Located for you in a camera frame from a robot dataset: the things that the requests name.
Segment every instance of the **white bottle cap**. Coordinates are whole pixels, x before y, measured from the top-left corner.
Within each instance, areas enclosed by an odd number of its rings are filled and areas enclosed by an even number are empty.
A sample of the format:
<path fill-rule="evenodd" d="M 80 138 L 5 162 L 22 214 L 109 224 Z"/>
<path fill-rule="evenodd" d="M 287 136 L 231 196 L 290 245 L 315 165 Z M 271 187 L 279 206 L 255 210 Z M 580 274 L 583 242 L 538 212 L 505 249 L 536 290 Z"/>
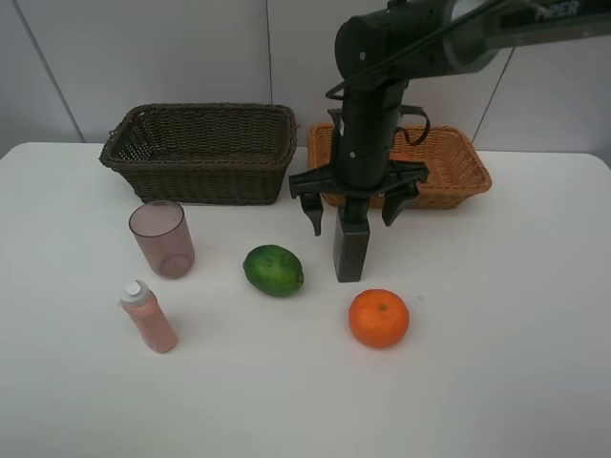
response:
<path fill-rule="evenodd" d="M 151 297 L 151 291 L 144 281 L 132 281 L 125 286 L 121 293 L 121 302 L 133 308 L 138 308 L 147 303 Z"/>

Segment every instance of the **pink bottle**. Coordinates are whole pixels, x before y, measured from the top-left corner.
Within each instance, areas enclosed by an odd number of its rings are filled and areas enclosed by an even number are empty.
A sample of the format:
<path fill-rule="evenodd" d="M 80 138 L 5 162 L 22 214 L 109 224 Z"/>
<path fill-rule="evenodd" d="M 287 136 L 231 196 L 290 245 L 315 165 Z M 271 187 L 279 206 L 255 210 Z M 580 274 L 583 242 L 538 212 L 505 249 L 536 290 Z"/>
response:
<path fill-rule="evenodd" d="M 165 353 L 176 345 L 176 334 L 163 315 L 157 297 L 144 281 L 133 281 L 125 287 L 121 294 L 121 306 L 151 349 Z"/>

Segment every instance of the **pink plastic cup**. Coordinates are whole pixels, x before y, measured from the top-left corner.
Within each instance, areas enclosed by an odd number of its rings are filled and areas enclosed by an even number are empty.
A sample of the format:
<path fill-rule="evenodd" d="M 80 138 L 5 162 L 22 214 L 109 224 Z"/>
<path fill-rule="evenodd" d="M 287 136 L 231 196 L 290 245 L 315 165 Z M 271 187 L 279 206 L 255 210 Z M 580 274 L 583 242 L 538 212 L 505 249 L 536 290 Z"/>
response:
<path fill-rule="evenodd" d="M 153 272 L 177 279 L 191 270 L 195 250 L 180 205 L 170 200 L 145 203 L 130 216 L 130 229 Z"/>

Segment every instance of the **dark brown wicker basket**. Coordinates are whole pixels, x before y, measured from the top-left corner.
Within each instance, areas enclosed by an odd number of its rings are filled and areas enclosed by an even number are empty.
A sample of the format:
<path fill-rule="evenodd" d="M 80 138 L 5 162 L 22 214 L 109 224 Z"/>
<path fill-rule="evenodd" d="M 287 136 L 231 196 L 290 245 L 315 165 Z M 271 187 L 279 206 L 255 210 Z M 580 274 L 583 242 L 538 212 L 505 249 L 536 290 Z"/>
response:
<path fill-rule="evenodd" d="M 266 205 L 278 198 L 295 147 L 287 107 L 154 104 L 126 114 L 100 161 L 144 202 Z"/>

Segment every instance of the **tangerine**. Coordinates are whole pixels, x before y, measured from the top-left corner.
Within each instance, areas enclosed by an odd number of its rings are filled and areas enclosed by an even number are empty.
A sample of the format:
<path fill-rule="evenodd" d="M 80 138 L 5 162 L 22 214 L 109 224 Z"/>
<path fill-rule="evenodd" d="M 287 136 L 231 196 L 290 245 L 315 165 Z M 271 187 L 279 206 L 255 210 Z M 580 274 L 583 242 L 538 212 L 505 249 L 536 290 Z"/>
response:
<path fill-rule="evenodd" d="M 386 289 L 368 289 L 354 298 L 348 322 L 362 344 L 388 348 L 398 344 L 408 331 L 410 311 L 396 294 Z"/>

